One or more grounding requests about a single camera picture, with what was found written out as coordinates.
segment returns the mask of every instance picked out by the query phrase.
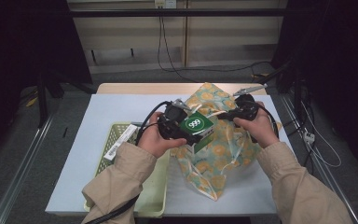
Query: white tabletop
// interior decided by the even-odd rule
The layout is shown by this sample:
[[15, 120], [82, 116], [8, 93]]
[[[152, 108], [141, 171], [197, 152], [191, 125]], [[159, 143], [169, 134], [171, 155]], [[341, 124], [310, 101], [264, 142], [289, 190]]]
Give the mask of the white tabletop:
[[[143, 121], [148, 113], [163, 101], [189, 95], [162, 94], [95, 94], [78, 130], [75, 142], [51, 195], [46, 212], [61, 216], [86, 215], [83, 187], [94, 177], [111, 125], [117, 121]], [[271, 98], [255, 95], [266, 109], [280, 121]], [[291, 147], [284, 129], [281, 141]], [[227, 172], [227, 185], [217, 202], [198, 193], [187, 183], [175, 158], [168, 172], [166, 217], [179, 216], [255, 216], [275, 214], [271, 185], [257, 161], [248, 167]]]

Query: patterned bag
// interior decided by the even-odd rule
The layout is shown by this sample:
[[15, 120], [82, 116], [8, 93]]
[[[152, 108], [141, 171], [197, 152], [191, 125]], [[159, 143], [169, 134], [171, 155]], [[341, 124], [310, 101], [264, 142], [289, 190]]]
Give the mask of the patterned bag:
[[243, 128], [236, 128], [232, 121], [213, 115], [236, 107], [234, 97], [214, 84], [204, 83], [186, 104], [190, 108], [198, 107], [198, 111], [213, 122], [213, 141], [194, 155], [186, 147], [172, 149], [171, 155], [179, 161], [186, 180], [199, 192], [217, 201], [226, 185], [225, 172], [247, 166], [261, 147], [252, 142], [250, 134]]

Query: person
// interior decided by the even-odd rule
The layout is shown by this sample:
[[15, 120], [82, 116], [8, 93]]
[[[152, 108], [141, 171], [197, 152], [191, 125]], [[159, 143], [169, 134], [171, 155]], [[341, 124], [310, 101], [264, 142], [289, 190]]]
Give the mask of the person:
[[[159, 114], [153, 114], [149, 123], [156, 123]], [[253, 121], [238, 118], [233, 121], [263, 148], [257, 160], [271, 182], [272, 197], [282, 223], [351, 223], [348, 210], [336, 193], [310, 175], [290, 148], [280, 142], [265, 111], [259, 109]], [[185, 139], [163, 139], [158, 126], [153, 125], [145, 130], [138, 147], [122, 144], [117, 150], [115, 164], [83, 188], [92, 208], [82, 223], [118, 209], [141, 193], [142, 184], [153, 172], [157, 158], [169, 148], [185, 143]], [[133, 207], [106, 223], [134, 223]]]

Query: tray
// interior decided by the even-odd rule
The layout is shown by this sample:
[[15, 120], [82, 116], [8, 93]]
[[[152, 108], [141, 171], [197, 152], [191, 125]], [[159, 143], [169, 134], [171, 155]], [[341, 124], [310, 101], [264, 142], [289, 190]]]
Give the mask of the tray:
[[[106, 160], [103, 155], [109, 148], [118, 140], [122, 133], [130, 125], [130, 122], [115, 122], [112, 124], [110, 132], [106, 138], [106, 142], [101, 154], [101, 159], [98, 164], [95, 175], [102, 172], [107, 166], [114, 163], [114, 161]], [[128, 140], [130, 143], [135, 143], [137, 132]], [[170, 153], [167, 151], [162, 157], [158, 158], [156, 167], [149, 178], [144, 182], [144, 190], [141, 192], [134, 208], [135, 217], [162, 217], [165, 209], [165, 198], [167, 192], [167, 171], [170, 161]]]

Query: beige sleeve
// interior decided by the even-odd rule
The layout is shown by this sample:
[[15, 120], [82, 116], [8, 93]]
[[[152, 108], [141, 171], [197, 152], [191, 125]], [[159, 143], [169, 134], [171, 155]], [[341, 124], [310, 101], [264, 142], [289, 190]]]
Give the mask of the beige sleeve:
[[[145, 150], [123, 143], [117, 150], [115, 163], [83, 188], [82, 193], [91, 210], [82, 223], [116, 210], [140, 194], [142, 184], [152, 174], [156, 161], [157, 159]], [[105, 223], [134, 223], [133, 207]]]
[[271, 181], [282, 223], [352, 223], [336, 193], [310, 175], [285, 143], [266, 147], [257, 160]]

